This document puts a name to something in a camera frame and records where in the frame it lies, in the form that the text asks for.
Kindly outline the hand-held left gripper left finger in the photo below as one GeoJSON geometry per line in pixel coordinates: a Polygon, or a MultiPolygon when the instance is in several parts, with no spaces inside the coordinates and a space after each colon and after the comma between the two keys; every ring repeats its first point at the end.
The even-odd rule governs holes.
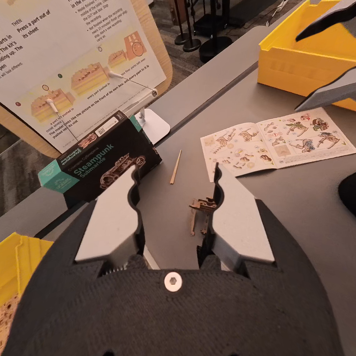
{"type": "Polygon", "coordinates": [[[133,165],[74,220],[79,246],[74,261],[124,265],[133,255],[143,256],[145,232],[137,208],[139,169],[133,165]]]}

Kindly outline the white poster stand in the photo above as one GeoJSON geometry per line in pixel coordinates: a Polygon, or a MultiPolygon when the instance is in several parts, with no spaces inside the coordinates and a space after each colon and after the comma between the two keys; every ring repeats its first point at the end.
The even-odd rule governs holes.
{"type": "Polygon", "coordinates": [[[148,109],[148,104],[158,96],[156,89],[149,89],[149,93],[142,99],[134,101],[123,113],[130,119],[138,132],[144,131],[148,139],[155,145],[158,141],[168,135],[170,125],[158,114],[148,109]]]}

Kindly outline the yellow plastic bin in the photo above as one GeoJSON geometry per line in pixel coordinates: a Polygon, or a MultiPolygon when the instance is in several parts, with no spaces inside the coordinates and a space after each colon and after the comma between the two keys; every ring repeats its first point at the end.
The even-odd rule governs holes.
{"type": "Polygon", "coordinates": [[[12,233],[0,243],[0,304],[21,296],[52,241],[12,233]]]}
{"type": "Polygon", "coordinates": [[[296,42],[319,17],[355,5],[339,2],[305,1],[267,35],[260,42],[257,81],[306,97],[355,67],[355,18],[296,42]]]}

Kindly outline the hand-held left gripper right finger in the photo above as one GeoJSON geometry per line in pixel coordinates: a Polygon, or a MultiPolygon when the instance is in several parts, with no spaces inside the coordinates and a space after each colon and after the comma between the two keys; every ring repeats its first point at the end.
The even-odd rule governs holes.
{"type": "Polygon", "coordinates": [[[216,208],[197,252],[199,267],[209,255],[216,255],[230,271],[237,271],[244,261],[273,264],[275,258],[254,195],[219,163],[213,181],[216,208]]]}

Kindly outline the black round pad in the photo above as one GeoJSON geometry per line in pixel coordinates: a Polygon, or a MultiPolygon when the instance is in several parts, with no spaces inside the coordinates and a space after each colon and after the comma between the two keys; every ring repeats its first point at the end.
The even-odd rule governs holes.
{"type": "Polygon", "coordinates": [[[341,181],[338,187],[338,194],[348,211],[356,216],[356,173],[347,176],[341,181]]]}

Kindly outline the wooden model assembly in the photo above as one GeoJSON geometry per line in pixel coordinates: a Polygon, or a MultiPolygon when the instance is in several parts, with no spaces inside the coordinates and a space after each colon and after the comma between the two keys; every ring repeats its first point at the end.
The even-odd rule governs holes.
{"type": "Polygon", "coordinates": [[[212,197],[207,197],[206,199],[193,199],[192,204],[190,204],[189,207],[191,208],[192,213],[190,219],[190,235],[195,236],[195,221],[198,211],[202,212],[205,216],[204,227],[200,232],[202,235],[206,235],[210,216],[217,207],[216,202],[212,197]]]}

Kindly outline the open instruction booklet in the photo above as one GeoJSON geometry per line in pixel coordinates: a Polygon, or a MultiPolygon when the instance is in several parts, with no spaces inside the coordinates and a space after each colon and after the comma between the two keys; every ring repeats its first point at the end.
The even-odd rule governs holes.
{"type": "Polygon", "coordinates": [[[209,180],[216,164],[234,177],[355,154],[322,108],[243,123],[200,138],[209,180]]]}

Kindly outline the black model kit box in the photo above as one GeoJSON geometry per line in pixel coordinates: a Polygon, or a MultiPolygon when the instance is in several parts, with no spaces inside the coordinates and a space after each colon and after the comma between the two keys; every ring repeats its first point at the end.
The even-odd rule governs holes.
{"type": "Polygon", "coordinates": [[[63,194],[68,208],[97,198],[130,167],[143,178],[162,162],[134,115],[113,113],[38,173],[41,186],[63,194]]]}

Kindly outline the wooden part sheets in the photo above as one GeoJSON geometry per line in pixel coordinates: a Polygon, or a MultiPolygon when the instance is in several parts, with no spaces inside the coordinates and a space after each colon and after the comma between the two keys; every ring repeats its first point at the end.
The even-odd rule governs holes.
{"type": "Polygon", "coordinates": [[[16,294],[0,307],[0,354],[3,353],[7,344],[11,325],[20,299],[21,296],[16,294]]]}

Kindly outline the thin wooden stick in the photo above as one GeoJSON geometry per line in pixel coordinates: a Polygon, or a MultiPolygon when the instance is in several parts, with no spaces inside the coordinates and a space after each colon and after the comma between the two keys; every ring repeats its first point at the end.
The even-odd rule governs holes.
{"type": "Polygon", "coordinates": [[[178,158],[176,160],[176,164],[175,164],[175,167],[174,167],[174,170],[173,170],[173,174],[172,174],[171,180],[169,182],[171,185],[174,184],[175,179],[176,179],[176,174],[177,174],[178,166],[179,166],[179,163],[180,163],[181,154],[182,154],[182,150],[180,150],[180,152],[179,152],[179,155],[178,155],[178,158]]]}

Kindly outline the black stanchion stand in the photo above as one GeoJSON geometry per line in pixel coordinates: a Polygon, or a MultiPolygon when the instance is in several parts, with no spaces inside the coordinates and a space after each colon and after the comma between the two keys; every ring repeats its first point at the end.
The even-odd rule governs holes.
{"type": "Polygon", "coordinates": [[[212,34],[211,38],[204,42],[199,48],[199,59],[203,63],[207,63],[219,53],[224,51],[229,47],[233,40],[227,36],[218,36],[217,35],[217,14],[216,14],[216,1],[210,1],[211,9],[211,28],[212,34]]]}
{"type": "Polygon", "coordinates": [[[175,11],[176,11],[176,20],[178,21],[180,34],[178,34],[176,36],[174,43],[175,43],[175,45],[178,45],[178,46],[182,45],[183,46],[182,49],[184,52],[193,52],[193,51],[198,50],[201,47],[202,43],[199,39],[193,38],[193,36],[192,36],[189,10],[191,8],[191,5],[193,5],[193,1],[189,1],[189,3],[188,3],[186,0],[184,0],[183,4],[184,4],[188,33],[183,32],[182,21],[180,18],[179,5],[178,5],[178,1],[175,0],[174,6],[175,6],[175,11]]]}

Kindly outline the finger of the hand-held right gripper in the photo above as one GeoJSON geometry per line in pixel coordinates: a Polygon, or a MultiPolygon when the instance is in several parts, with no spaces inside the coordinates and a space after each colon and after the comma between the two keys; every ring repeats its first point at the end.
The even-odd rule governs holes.
{"type": "Polygon", "coordinates": [[[356,1],[342,0],[308,25],[296,37],[296,42],[321,33],[335,24],[342,24],[353,37],[356,37],[356,1]]]}
{"type": "Polygon", "coordinates": [[[356,100],[356,67],[348,69],[334,81],[314,90],[294,110],[311,110],[345,99],[356,100]]]}

